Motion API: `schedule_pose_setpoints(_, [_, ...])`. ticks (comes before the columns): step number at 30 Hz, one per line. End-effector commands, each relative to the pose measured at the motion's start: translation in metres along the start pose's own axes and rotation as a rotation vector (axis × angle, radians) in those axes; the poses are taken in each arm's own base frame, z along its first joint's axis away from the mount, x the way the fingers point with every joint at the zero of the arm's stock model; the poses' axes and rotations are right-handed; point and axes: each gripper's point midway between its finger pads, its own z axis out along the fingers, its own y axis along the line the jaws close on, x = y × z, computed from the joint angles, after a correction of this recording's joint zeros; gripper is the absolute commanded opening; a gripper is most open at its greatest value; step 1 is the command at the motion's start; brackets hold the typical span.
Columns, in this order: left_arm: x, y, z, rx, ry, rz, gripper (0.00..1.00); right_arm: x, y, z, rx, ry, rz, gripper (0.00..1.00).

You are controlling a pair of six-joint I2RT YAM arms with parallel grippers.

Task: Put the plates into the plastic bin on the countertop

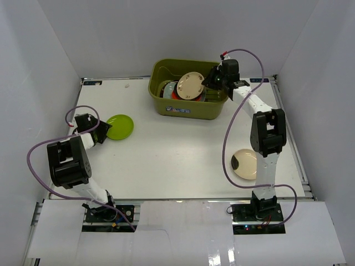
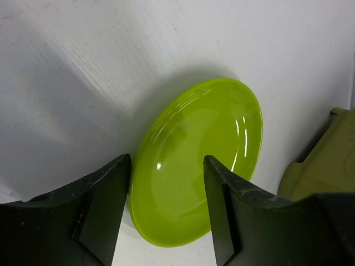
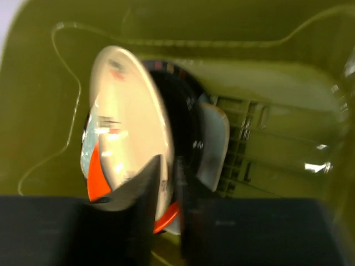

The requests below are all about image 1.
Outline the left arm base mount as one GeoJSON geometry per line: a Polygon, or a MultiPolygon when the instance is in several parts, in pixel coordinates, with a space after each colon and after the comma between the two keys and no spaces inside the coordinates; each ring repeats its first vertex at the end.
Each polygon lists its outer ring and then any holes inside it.
{"type": "Polygon", "coordinates": [[[135,222],[135,206],[132,204],[117,204],[116,208],[122,213],[106,209],[102,213],[92,214],[86,210],[82,231],[96,233],[133,233],[135,222]]]}

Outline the lime green plate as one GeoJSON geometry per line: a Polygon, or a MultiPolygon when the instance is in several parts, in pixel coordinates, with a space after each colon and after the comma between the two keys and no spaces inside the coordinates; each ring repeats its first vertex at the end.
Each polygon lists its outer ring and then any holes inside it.
{"type": "Polygon", "coordinates": [[[106,121],[111,127],[107,132],[107,137],[111,140],[123,140],[131,135],[134,130],[134,122],[130,116],[117,114],[106,121]]]}

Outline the cream floral plate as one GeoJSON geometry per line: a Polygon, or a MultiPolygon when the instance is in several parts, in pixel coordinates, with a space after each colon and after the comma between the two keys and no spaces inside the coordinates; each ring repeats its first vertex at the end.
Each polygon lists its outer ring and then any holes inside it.
{"type": "Polygon", "coordinates": [[[203,75],[198,72],[193,71],[186,73],[177,83],[177,95],[183,100],[194,100],[198,98],[204,90],[204,86],[202,85],[203,81],[203,75]]]}

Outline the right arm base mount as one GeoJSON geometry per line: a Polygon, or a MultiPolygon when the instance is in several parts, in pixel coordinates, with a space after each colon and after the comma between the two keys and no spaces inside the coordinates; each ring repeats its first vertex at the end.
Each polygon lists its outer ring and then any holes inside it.
{"type": "Polygon", "coordinates": [[[232,204],[226,213],[232,218],[234,235],[285,234],[283,213],[278,203],[276,208],[256,213],[251,204],[232,204]]]}

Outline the cream plate with black mark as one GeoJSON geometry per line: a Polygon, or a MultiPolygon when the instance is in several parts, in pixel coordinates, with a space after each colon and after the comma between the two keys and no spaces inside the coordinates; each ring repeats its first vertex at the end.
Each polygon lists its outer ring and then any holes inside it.
{"type": "Polygon", "coordinates": [[[256,153],[250,149],[240,149],[231,158],[231,167],[236,176],[244,180],[255,180],[257,174],[256,153]]]}

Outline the orange plate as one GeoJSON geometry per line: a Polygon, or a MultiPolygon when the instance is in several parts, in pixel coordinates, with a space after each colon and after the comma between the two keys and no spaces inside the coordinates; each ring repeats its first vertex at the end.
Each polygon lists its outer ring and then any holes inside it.
{"type": "MultiPolygon", "coordinates": [[[[201,101],[202,97],[204,96],[204,91],[197,97],[190,99],[190,101],[201,101]]],[[[184,100],[184,101],[189,101],[189,99],[183,99],[181,97],[178,96],[177,91],[174,90],[172,92],[171,98],[174,100],[184,100]]]]}

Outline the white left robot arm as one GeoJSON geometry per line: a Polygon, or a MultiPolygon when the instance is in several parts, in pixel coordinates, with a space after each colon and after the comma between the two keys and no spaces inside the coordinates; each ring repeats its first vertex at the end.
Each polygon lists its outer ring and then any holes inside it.
{"type": "Polygon", "coordinates": [[[92,178],[92,168],[87,150],[103,144],[111,125],[99,121],[91,114],[75,117],[76,135],[47,145],[49,172],[53,184],[72,190],[80,197],[90,200],[83,204],[89,213],[112,221],[117,215],[110,193],[101,188],[92,178]]]}

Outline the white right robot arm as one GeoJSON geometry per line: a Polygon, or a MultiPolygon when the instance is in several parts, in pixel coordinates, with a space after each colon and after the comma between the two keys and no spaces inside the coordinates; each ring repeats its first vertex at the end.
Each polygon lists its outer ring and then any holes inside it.
{"type": "Polygon", "coordinates": [[[270,107],[254,94],[250,85],[240,79],[238,61],[229,57],[211,69],[202,85],[224,91],[252,120],[250,144],[257,165],[250,213],[255,220],[263,221],[277,206],[276,166],[287,141],[285,112],[270,107]]]}

